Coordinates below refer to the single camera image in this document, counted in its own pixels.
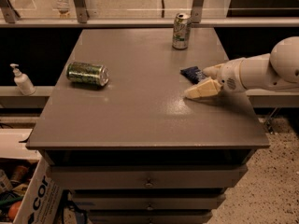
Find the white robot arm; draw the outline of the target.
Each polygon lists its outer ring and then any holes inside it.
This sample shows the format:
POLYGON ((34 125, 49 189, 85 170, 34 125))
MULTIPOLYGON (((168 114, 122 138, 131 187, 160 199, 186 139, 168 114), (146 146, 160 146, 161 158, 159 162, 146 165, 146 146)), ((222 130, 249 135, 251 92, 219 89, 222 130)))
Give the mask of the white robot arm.
POLYGON ((184 92, 186 98, 213 97, 222 91, 297 89, 299 37, 292 36, 279 41, 270 53, 209 66, 203 73, 206 77, 184 92))

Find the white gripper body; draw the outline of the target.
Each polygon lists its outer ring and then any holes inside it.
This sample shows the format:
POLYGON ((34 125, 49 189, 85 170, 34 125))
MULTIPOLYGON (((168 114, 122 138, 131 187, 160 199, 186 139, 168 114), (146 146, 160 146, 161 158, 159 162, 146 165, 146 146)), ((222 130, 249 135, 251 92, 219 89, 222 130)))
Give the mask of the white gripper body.
POLYGON ((217 73, 217 80, 222 85, 222 88, 228 92, 242 92, 245 87, 241 81, 241 64, 244 58, 231 60, 223 63, 217 73))

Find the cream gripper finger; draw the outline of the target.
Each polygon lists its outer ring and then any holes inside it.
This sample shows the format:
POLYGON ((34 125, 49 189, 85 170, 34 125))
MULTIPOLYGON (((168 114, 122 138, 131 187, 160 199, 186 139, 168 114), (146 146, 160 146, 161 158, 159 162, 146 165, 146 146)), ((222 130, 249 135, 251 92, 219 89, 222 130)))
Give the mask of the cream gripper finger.
POLYGON ((220 69, 222 68, 222 63, 217 64, 217 65, 213 65, 213 66, 209 66, 203 69, 203 73, 207 76, 207 77, 211 77, 211 78, 216 78, 218 72, 220 71, 220 69))
POLYGON ((221 88, 222 85, 217 80, 207 77, 185 90, 184 95, 189 99, 212 97, 218 95, 221 88))

